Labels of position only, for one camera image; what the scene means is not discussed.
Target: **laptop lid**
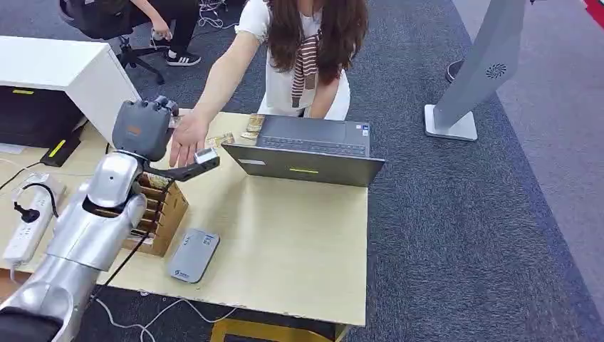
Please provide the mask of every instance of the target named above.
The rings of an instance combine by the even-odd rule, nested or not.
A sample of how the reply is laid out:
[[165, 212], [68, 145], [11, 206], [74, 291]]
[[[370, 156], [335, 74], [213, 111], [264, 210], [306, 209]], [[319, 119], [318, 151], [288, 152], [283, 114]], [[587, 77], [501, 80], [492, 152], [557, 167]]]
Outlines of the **laptop lid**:
[[368, 187], [383, 159], [222, 144], [248, 175]]

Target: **black pants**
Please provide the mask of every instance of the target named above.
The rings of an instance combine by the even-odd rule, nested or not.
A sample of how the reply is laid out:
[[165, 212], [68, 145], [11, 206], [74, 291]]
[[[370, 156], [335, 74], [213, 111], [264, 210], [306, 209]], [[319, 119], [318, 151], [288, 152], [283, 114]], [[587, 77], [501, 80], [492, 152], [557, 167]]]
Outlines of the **black pants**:
[[[199, 2], [197, 0], [149, 0], [149, 3], [170, 26], [172, 20], [176, 21], [172, 32], [170, 50], [175, 53], [185, 52], [191, 43], [193, 30], [199, 19]], [[132, 27], [151, 22], [138, 7], [132, 5], [130, 24]]]

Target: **yellow sticker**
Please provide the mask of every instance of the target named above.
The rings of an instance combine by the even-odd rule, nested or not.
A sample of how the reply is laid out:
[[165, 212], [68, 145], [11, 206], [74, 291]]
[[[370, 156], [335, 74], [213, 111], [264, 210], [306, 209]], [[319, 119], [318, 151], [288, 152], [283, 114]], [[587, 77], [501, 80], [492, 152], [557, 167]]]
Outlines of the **yellow sticker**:
[[54, 157], [55, 154], [61, 149], [61, 147], [63, 146], [63, 144], [65, 143], [65, 140], [61, 140], [61, 142], [57, 145], [57, 147], [55, 147], [55, 149], [53, 150], [53, 152], [51, 152], [50, 155], [48, 155], [49, 157]]
[[290, 167], [289, 170], [294, 171], [294, 172], [313, 173], [315, 175], [319, 173], [319, 171], [315, 171], [315, 170], [295, 169], [293, 167]]
[[23, 89], [15, 89], [15, 90], [13, 90], [13, 94], [32, 95], [33, 91], [31, 91], [31, 90], [23, 90]]

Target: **office chair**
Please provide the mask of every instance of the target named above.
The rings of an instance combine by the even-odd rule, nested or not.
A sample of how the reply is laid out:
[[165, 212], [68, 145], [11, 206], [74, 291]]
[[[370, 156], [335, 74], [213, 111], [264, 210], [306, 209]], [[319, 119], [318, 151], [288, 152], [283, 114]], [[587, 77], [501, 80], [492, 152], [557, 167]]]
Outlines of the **office chair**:
[[118, 38], [120, 40], [120, 53], [117, 57], [123, 68], [141, 66], [155, 74], [157, 84], [165, 83], [162, 73], [140, 57], [165, 53], [167, 48], [132, 48], [130, 45], [128, 35], [132, 33], [132, 26], [130, 25], [131, 7], [128, 0], [121, 10], [115, 12], [102, 7], [99, 1], [58, 0], [58, 2], [59, 15], [69, 26], [93, 39], [108, 41]]

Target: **white power strip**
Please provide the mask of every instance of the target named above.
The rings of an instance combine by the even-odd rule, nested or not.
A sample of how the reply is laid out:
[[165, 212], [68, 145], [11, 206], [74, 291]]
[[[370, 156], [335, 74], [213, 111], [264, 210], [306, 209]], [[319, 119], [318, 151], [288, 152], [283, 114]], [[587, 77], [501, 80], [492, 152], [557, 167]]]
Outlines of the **white power strip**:
[[[65, 191], [65, 185], [54, 180], [48, 174], [37, 175], [30, 178], [28, 183], [43, 183], [53, 190], [55, 202], [58, 201]], [[40, 212], [40, 217], [32, 223], [19, 222], [19, 226], [13, 233], [13, 237], [4, 250], [2, 259], [6, 260], [10, 265], [19, 265], [29, 262], [33, 257], [33, 253], [38, 248], [40, 240], [48, 227], [53, 217], [53, 208], [51, 204], [51, 196], [42, 187], [36, 187], [36, 194], [31, 201], [28, 209], [35, 209]]]

